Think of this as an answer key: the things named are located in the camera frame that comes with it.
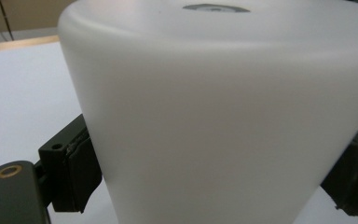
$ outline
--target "round hole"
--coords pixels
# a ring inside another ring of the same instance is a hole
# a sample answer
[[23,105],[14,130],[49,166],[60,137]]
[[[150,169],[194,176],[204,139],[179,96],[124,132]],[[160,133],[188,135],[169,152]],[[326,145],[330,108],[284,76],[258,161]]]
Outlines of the round hole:
[[11,177],[13,175],[18,174],[21,170],[22,170],[22,166],[20,165],[11,165],[5,167],[2,170],[0,170],[0,178],[4,179],[4,178]]
[[55,144],[51,148],[52,149],[60,149],[60,148],[62,148],[62,144]]

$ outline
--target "white plastic cylinder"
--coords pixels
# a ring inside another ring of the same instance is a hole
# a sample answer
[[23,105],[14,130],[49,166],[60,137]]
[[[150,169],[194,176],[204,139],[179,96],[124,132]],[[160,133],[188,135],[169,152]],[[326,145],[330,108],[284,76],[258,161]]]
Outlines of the white plastic cylinder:
[[288,224],[358,128],[358,4],[81,0],[62,51],[120,224]]

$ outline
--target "white table surface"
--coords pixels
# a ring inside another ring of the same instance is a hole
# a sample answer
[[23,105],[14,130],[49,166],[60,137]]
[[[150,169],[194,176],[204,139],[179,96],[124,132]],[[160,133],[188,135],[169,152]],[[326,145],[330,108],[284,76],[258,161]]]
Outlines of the white table surface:
[[[0,51],[0,165],[37,162],[39,147],[80,113],[59,43]],[[104,182],[82,215],[48,210],[53,224],[117,223]],[[295,224],[358,224],[358,217],[337,211],[318,188]]]

